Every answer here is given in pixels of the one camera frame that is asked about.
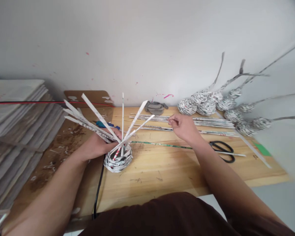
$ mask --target hand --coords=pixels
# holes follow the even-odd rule
[[[111,128],[117,137],[121,140],[121,131],[116,128]],[[88,140],[83,143],[72,155],[81,160],[88,161],[90,159],[94,159],[100,157],[109,151],[111,151],[114,147],[116,147],[118,142],[106,143],[97,133],[93,133]]]
[[[178,138],[181,138],[187,143],[190,143],[196,137],[201,137],[190,116],[173,114],[168,118],[168,124],[172,126]]]

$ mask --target forearm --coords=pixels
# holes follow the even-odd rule
[[[73,153],[61,164],[42,193],[22,212],[4,235],[62,235],[87,162]]]
[[[190,139],[201,170],[221,208],[232,216],[262,215],[282,221],[200,136]]]

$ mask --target brown shirt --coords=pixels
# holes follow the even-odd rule
[[[295,235],[288,227],[260,216],[232,220],[186,192],[171,193],[143,205],[101,213],[80,234],[88,235]]]

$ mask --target person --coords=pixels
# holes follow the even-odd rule
[[[84,235],[295,235],[202,138],[193,119],[168,119],[175,134],[194,150],[204,178],[227,221],[213,207],[186,192],[171,193],[143,205],[99,214]],[[121,132],[114,129],[121,138]],[[56,171],[41,194],[3,236],[58,236],[65,231],[83,172],[90,159],[113,149],[93,134]]]

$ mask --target black scissors handle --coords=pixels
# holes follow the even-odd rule
[[[217,143],[225,145],[226,147],[229,148],[229,150],[217,145]],[[229,161],[229,160],[226,160],[226,159],[222,158],[225,162],[233,163],[235,161],[235,157],[232,155],[232,153],[234,153],[234,149],[230,145],[228,145],[227,143],[224,143],[222,141],[211,141],[211,142],[209,142],[209,144],[213,148],[214,151],[223,151],[223,152],[228,152],[229,153],[229,156],[230,156],[231,160]]]

